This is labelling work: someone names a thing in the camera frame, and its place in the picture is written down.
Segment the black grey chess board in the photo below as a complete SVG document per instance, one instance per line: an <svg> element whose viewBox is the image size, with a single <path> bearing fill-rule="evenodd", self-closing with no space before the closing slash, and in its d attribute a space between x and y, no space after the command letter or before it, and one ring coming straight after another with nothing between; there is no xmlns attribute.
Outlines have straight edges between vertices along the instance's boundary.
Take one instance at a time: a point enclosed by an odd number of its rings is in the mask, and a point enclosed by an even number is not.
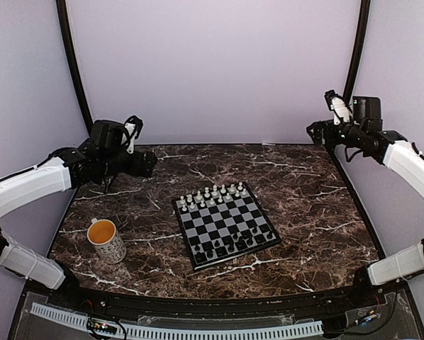
<svg viewBox="0 0 424 340"><path fill-rule="evenodd" d="M281 238L246 182L214 186L172 199L174 214L194 271L204 270L281 242ZM266 239L268 231L272 239ZM258 244L255 236L265 242ZM234 242L228 252L226 239ZM201 250L201 262L195 259Z"/></svg>

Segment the black piece edge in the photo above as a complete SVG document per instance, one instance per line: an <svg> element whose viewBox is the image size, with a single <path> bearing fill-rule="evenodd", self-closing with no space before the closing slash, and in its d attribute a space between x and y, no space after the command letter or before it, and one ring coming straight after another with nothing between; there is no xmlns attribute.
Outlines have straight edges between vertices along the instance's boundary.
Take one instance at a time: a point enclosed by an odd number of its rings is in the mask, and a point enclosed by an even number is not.
<svg viewBox="0 0 424 340"><path fill-rule="evenodd" d="M195 249L195 259L197 262L201 262L201 250Z"/></svg>

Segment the black knight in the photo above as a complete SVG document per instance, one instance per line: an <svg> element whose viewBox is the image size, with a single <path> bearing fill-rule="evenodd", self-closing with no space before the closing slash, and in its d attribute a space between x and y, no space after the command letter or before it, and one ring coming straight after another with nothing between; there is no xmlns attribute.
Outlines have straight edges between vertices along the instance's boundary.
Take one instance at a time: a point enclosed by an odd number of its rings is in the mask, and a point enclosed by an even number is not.
<svg viewBox="0 0 424 340"><path fill-rule="evenodd" d="M257 236L255 236L255 240L258 244L264 243L265 242L265 238L262 234L259 234Z"/></svg>

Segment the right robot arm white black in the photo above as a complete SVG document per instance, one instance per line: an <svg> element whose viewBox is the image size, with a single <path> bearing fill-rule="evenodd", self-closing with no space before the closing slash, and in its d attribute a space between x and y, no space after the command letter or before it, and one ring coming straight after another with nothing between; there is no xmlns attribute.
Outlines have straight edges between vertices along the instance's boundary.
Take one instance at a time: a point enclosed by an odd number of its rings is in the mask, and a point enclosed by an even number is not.
<svg viewBox="0 0 424 340"><path fill-rule="evenodd" d="M424 142L421 101L390 96L381 107L386 129ZM424 200L401 177L360 155L351 164L346 163L342 146L333 150L331 157L343 172L382 256L390 256L424 237Z"/></svg>

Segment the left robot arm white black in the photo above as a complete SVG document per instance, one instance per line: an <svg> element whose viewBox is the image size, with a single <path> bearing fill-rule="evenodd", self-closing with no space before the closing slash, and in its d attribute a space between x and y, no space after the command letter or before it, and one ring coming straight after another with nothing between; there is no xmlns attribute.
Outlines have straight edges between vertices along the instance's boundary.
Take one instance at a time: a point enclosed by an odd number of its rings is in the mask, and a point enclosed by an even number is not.
<svg viewBox="0 0 424 340"><path fill-rule="evenodd" d="M119 174L150 178L157 163L155 154L135 150L142 128L142 120L134 115L124 123L97 120L78 148L57 149L41 163L0 178L0 219L45 196L90 182L109 188ZM57 290L70 309L85 303L84 291L68 268L19 244L1 228L0 266Z"/></svg>

